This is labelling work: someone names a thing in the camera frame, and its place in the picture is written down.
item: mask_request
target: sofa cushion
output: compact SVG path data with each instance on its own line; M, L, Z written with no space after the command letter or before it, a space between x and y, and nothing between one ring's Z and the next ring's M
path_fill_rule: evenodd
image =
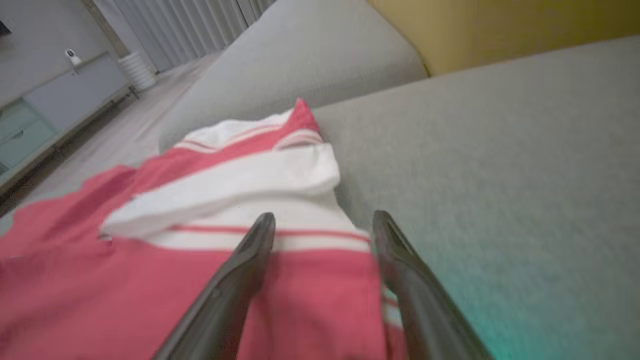
M369 94L426 78L420 58L365 0L278 0L167 115L165 151L224 119Z
M497 359L633 359L640 37L314 111L338 200L385 209Z

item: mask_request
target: white wall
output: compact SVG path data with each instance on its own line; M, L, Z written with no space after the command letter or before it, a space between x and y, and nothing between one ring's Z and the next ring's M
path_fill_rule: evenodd
M0 106L70 70L67 48L114 55L79 0L0 0L0 19L13 32L0 38Z

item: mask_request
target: red stripe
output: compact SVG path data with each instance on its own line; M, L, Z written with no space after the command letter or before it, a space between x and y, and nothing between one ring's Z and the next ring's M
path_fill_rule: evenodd
M231 233L246 234L249 227L244 226L200 226L200 225L175 225L169 228L171 231L187 231L190 233ZM347 231L334 230L276 230L277 236L329 236L332 238L350 238L369 242L369 237L349 233Z

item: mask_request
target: white cylindrical object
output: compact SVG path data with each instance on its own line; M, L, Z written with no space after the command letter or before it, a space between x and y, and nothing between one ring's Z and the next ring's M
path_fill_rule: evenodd
M75 51L73 51L73 49L65 50L65 56L67 57L67 59L69 59L69 61L71 61L71 64L75 67L82 64L82 59L78 57L78 55L76 54Z
M120 67L127 75L131 84L138 91L142 91L146 88L153 86L157 79L138 53L132 53L125 58L118 60Z

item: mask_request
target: red striped cloth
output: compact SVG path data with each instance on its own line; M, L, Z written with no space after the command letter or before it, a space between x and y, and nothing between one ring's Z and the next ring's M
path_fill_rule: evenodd
M151 357L233 249L223 240L235 238L217 236L241 238L247 227L213 226L205 217L167 227L162 239L105 238L105 219L205 170L322 143L303 101L284 123L233 133L222 144L205 135L16 212L0 239L1 358ZM383 301L365 234L285 226L276 238L280 250L252 301L240 359L404 358L397 304ZM211 246L198 247L198 239Z

